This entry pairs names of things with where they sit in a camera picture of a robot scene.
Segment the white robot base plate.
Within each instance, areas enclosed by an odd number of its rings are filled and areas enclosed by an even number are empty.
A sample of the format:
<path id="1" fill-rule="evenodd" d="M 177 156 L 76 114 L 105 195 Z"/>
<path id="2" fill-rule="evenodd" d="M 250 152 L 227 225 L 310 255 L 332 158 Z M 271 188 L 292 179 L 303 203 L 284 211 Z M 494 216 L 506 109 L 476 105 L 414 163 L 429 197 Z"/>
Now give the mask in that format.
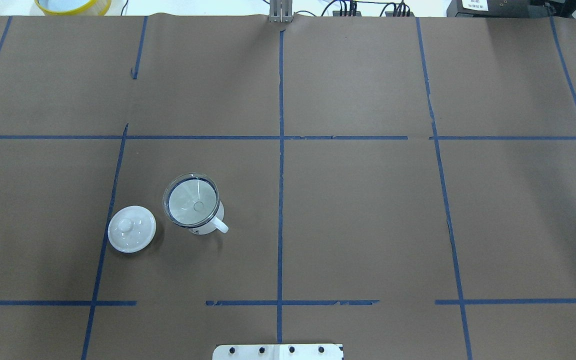
<path id="1" fill-rule="evenodd" d="M 222 344 L 215 347 L 213 360 L 343 360 L 341 344 Z"/>

